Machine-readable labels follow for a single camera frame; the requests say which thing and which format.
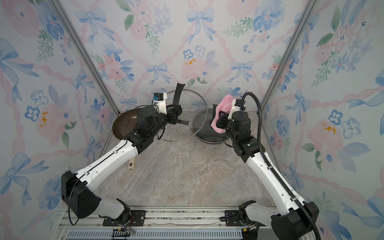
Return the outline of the glass pot lid black handle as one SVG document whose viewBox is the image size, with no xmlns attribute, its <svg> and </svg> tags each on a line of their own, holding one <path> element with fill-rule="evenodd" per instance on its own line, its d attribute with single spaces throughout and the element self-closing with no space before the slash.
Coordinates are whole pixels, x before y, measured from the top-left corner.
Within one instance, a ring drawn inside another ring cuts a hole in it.
<svg viewBox="0 0 384 240">
<path fill-rule="evenodd" d="M 211 123 L 215 117 L 216 105 L 208 110 L 202 110 L 194 115 L 191 121 L 193 134 L 201 141 L 208 144 L 222 144 L 230 138 L 225 134 L 217 133 Z"/>
</svg>

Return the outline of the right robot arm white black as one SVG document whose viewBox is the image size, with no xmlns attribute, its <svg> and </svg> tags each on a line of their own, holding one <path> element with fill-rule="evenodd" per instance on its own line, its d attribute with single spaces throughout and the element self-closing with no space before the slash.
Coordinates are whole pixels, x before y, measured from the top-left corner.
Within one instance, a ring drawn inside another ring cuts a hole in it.
<svg viewBox="0 0 384 240">
<path fill-rule="evenodd" d="M 316 226 L 319 208 L 301 197 L 276 170 L 261 142 L 251 134 L 251 119 L 246 112 L 220 112 L 217 122 L 232 140 L 235 153 L 259 177 L 275 202 L 266 207 L 256 201 L 239 205 L 238 217 L 245 231 L 255 232 L 261 226 L 271 228 L 280 240 L 299 240 L 312 233 L 321 239 Z"/>
</svg>

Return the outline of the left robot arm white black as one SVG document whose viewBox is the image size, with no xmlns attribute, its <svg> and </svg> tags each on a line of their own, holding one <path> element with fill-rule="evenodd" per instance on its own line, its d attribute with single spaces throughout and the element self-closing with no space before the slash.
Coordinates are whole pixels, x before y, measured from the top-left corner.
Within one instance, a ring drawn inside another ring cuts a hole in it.
<svg viewBox="0 0 384 240">
<path fill-rule="evenodd" d="M 130 223 L 132 214 L 126 203 L 120 199 L 103 199 L 94 192 L 115 170 L 150 146 L 168 124 L 179 123 L 178 117 L 183 112 L 181 105 L 170 105 L 165 110 L 162 113 L 154 106 L 140 109 L 133 130 L 112 150 L 75 173 L 67 171 L 62 175 L 62 200 L 67 204 L 69 214 L 75 214 L 78 219 L 96 214 L 120 225 Z"/>
</svg>

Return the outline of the black frying pan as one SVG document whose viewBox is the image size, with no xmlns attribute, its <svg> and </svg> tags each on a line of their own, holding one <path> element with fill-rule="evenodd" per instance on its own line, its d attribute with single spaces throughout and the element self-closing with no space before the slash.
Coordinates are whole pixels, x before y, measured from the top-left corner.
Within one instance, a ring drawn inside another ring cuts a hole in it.
<svg viewBox="0 0 384 240">
<path fill-rule="evenodd" d="M 196 137 L 202 142 L 208 144 L 229 143 L 229 136 L 219 134 L 211 127 L 213 109 L 208 109 L 208 117 L 206 119 L 206 110 L 197 112 L 183 112 L 179 117 L 180 120 L 188 121 L 188 125 L 175 125 L 174 140 L 184 140 L 187 137 Z"/>
</svg>

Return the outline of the aluminium frame post left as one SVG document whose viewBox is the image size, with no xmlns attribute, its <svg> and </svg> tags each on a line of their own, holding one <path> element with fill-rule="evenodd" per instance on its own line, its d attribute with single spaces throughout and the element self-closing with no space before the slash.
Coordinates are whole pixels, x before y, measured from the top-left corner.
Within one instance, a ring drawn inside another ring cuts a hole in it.
<svg viewBox="0 0 384 240">
<path fill-rule="evenodd" d="M 100 77 L 96 66 L 93 64 L 92 58 L 87 52 L 87 49 L 85 45 L 82 43 L 81 38 L 79 34 L 77 33 L 74 25 L 72 24 L 68 14 L 66 13 L 63 5 L 61 4 L 60 1 L 57 0 L 50 0 L 48 1 L 49 5 L 52 7 L 54 13 L 57 15 L 61 23 L 64 25 L 65 30 L 68 31 L 69 36 L 71 37 L 71 40 L 74 42 L 75 48 L 77 52 L 80 54 L 80 57 L 82 61 L 84 62 L 86 68 L 89 70 L 91 73 L 92 77 L 96 81 L 96 84 L 100 88 L 102 94 L 106 98 L 107 103 L 110 105 L 112 108 L 112 111 L 115 115 L 118 115 L 119 109 L 113 100 L 111 94 L 109 93 L 106 84 Z"/>
</svg>

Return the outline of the aluminium frame post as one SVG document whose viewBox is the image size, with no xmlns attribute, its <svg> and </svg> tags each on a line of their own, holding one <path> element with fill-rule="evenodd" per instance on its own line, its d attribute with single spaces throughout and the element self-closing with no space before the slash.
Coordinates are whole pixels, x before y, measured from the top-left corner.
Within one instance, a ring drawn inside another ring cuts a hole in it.
<svg viewBox="0 0 384 240">
<path fill-rule="evenodd" d="M 304 34 L 304 30 L 307 27 L 310 21 L 310 18 L 313 16 L 316 6 L 318 5 L 318 2 L 319 1 L 316 1 L 316 0 L 310 0 L 307 2 L 307 5 L 303 10 L 303 14 L 299 19 L 299 23 L 297 24 L 293 32 L 292 38 L 289 41 L 289 44 L 287 45 L 287 48 L 282 56 L 281 64 L 279 65 L 277 72 L 272 78 L 272 81 L 267 89 L 267 92 L 263 97 L 263 102 L 259 109 L 259 114 L 260 114 L 259 116 L 261 116 L 262 113 L 267 109 L 268 102 L 271 99 L 275 91 L 275 88 L 278 85 L 281 76 L 283 75 L 285 68 L 288 66 L 288 63 L 290 62 L 291 57 L 296 50 L 298 46 L 298 42 L 301 39 L 302 35 Z"/>
<path fill-rule="evenodd" d="M 102 94 L 106 98 L 107 103 L 110 105 L 112 108 L 112 111 L 115 115 L 118 115 L 119 109 L 113 100 L 111 94 L 109 93 L 106 84 L 100 77 L 96 66 L 93 64 L 92 58 L 87 52 L 87 49 L 85 45 L 82 43 L 81 38 L 79 34 L 77 33 L 74 25 L 72 24 L 68 14 L 66 13 L 63 5 L 61 4 L 60 1 L 57 0 L 50 0 L 48 1 L 49 5 L 52 7 L 54 13 L 57 15 L 61 23 L 64 25 L 65 30 L 68 31 L 69 36 L 71 37 L 71 40 L 74 42 L 75 48 L 77 52 L 80 54 L 80 57 L 82 61 L 84 62 L 86 68 L 89 70 L 91 73 L 92 77 L 96 81 L 96 84 L 100 88 Z"/>
</svg>

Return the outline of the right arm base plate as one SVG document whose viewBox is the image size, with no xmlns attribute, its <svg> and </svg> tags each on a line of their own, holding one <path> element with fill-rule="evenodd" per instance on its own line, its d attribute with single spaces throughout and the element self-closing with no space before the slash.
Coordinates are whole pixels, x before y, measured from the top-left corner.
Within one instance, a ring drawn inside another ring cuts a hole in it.
<svg viewBox="0 0 384 240">
<path fill-rule="evenodd" d="M 221 221 L 227 227 L 246 227 L 246 212 L 243 210 L 225 210 Z"/>
</svg>

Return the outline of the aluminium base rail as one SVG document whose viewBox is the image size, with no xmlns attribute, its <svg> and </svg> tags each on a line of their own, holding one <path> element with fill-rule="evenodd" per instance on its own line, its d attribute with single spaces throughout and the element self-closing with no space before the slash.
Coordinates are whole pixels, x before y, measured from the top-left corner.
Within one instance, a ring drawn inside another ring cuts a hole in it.
<svg viewBox="0 0 384 240">
<path fill-rule="evenodd" d="M 255 232 L 246 227 L 227 227 L 221 221 L 225 210 L 236 207 L 133 207 L 145 210 L 143 227 L 103 227 L 104 219 L 90 215 L 71 225 L 64 217 L 54 240 L 275 240 L 274 231 L 261 226 Z"/>
</svg>

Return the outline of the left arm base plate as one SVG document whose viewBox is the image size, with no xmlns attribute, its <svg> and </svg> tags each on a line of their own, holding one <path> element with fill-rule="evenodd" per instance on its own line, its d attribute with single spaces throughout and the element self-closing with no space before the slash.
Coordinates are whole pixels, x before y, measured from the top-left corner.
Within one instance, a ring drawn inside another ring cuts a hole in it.
<svg viewBox="0 0 384 240">
<path fill-rule="evenodd" d="M 103 227 L 143 227 L 146 213 L 145 210 L 130 210 L 128 216 L 123 218 L 123 221 L 107 217 L 104 218 Z"/>
</svg>

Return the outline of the aluminium frame post right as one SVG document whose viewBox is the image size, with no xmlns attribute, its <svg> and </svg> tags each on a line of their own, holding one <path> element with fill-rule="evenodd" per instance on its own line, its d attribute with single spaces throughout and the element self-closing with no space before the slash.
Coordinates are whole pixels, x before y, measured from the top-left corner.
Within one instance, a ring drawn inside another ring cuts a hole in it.
<svg viewBox="0 0 384 240">
<path fill-rule="evenodd" d="M 310 21 L 310 18 L 313 16 L 316 6 L 318 5 L 318 2 L 319 1 L 316 1 L 316 0 L 310 0 L 307 2 L 307 5 L 303 10 L 303 14 L 299 19 L 299 23 L 297 24 L 293 32 L 292 38 L 289 41 L 289 44 L 287 45 L 287 48 L 282 56 L 281 64 L 279 65 L 277 72 L 272 78 L 272 81 L 267 89 L 267 92 L 263 97 L 263 102 L 259 109 L 259 114 L 260 114 L 259 116 L 261 116 L 262 113 L 267 109 L 268 102 L 271 99 L 275 91 L 275 88 L 278 85 L 281 76 L 283 75 L 285 68 L 288 66 L 288 63 L 290 62 L 291 57 L 296 50 L 298 46 L 298 42 L 301 39 L 302 35 L 304 34 L 304 30 L 307 27 Z"/>
</svg>

